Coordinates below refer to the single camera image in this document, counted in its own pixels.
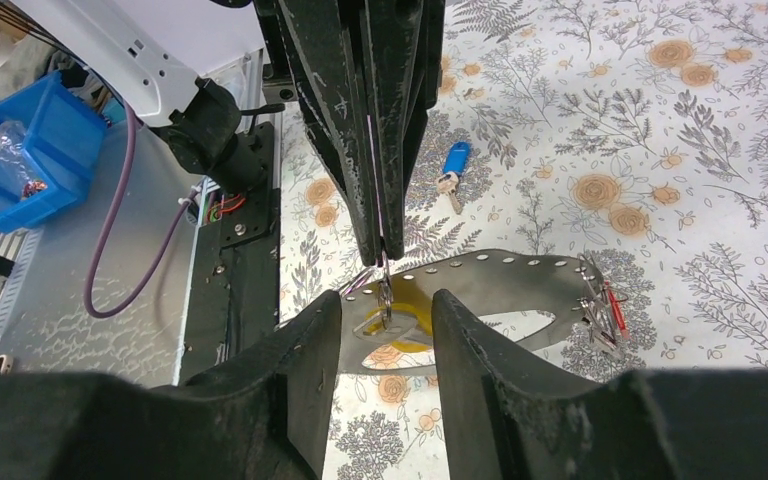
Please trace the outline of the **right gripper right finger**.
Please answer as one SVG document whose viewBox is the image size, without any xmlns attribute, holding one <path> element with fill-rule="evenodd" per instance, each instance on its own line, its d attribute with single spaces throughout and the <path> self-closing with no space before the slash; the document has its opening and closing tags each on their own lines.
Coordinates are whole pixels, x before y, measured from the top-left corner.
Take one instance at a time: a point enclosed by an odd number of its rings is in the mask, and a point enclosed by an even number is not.
<svg viewBox="0 0 768 480">
<path fill-rule="evenodd" d="M 454 479 L 531 479 L 529 428 L 547 408 L 597 388 L 482 322 L 453 293 L 432 299 L 433 347 L 449 473 Z"/>
</svg>

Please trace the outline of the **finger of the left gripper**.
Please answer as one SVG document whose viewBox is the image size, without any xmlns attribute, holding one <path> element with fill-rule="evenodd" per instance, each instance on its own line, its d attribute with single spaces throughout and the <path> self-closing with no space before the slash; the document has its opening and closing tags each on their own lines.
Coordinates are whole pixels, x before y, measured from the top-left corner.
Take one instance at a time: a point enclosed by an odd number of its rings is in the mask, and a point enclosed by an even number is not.
<svg viewBox="0 0 768 480">
<path fill-rule="evenodd" d="M 437 102 L 443 1 L 366 1 L 364 67 L 378 254 L 404 255 L 405 197 Z"/>
<path fill-rule="evenodd" d="M 367 125 L 359 8 L 353 1 L 280 1 L 301 99 L 313 113 L 324 144 L 321 159 L 343 179 L 358 253 L 365 265 L 380 261 L 382 240 Z"/>
</svg>

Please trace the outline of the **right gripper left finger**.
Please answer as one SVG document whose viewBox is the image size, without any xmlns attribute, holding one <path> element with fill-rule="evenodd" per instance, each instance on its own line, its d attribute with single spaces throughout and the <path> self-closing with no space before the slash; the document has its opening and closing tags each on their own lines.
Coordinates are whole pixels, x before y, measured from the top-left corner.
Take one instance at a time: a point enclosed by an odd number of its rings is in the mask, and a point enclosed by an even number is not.
<svg viewBox="0 0 768 480">
<path fill-rule="evenodd" d="M 319 479 L 341 339 L 340 296 L 328 290 L 294 319 L 182 390 L 181 479 Z"/>
</svg>

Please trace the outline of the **yellow tagged key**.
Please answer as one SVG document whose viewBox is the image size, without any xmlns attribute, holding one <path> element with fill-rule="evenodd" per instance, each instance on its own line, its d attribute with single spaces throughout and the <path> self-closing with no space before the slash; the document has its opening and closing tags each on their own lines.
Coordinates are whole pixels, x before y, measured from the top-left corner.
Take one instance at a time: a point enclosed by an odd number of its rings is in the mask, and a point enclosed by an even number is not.
<svg viewBox="0 0 768 480">
<path fill-rule="evenodd" d="M 368 311 L 352 333 L 370 343 L 392 346 L 403 353 L 433 348 L 432 301 L 424 293 L 396 297 L 390 310 L 376 306 Z"/>
</svg>

